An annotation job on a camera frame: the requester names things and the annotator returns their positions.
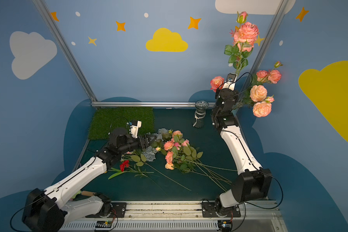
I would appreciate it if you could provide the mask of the single pink rose stem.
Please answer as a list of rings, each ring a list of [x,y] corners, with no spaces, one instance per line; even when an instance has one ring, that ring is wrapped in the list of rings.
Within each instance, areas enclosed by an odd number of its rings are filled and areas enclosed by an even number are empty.
[[[224,84],[224,78],[221,76],[217,76],[210,81],[211,90],[216,92],[218,89],[221,89],[223,84]]]

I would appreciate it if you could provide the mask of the pale pink rose spray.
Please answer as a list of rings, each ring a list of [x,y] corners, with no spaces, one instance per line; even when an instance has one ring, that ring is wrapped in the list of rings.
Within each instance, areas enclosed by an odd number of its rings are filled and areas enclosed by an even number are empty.
[[[246,91],[244,98],[235,107],[248,106],[252,108],[255,117],[263,118],[272,112],[272,103],[274,101],[274,96],[268,96],[268,91],[263,85],[254,85],[250,90]]]

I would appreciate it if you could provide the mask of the salmon pink rose cluster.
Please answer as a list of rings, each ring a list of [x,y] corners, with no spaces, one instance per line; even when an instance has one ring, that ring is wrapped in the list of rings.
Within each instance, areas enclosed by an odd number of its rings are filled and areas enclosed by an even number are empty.
[[[228,63],[233,66],[236,75],[248,66],[248,57],[260,34],[258,26],[247,22],[247,17],[247,12],[237,13],[236,22],[239,26],[231,31],[233,44],[225,45],[224,49],[224,54],[229,57]]]

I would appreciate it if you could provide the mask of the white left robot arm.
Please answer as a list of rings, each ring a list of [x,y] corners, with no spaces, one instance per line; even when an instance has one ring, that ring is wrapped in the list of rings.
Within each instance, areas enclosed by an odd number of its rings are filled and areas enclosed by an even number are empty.
[[[115,217],[111,200],[104,194],[72,202],[70,199],[96,177],[104,174],[121,160],[122,155],[139,148],[149,147],[156,136],[137,134],[138,128],[132,126],[114,129],[109,134],[109,141],[96,152],[83,166],[58,183],[44,189],[34,189],[26,199],[22,222],[32,232],[57,232],[69,222],[89,215]]]

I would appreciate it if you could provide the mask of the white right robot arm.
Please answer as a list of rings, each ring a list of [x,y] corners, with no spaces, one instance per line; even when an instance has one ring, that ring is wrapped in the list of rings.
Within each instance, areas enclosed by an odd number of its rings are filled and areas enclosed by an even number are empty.
[[[231,89],[216,90],[216,104],[212,109],[212,123],[226,143],[237,169],[231,188],[215,200],[215,212],[227,217],[240,204],[267,197],[274,179],[269,169],[256,160],[245,142],[239,122],[232,113],[238,93]]]

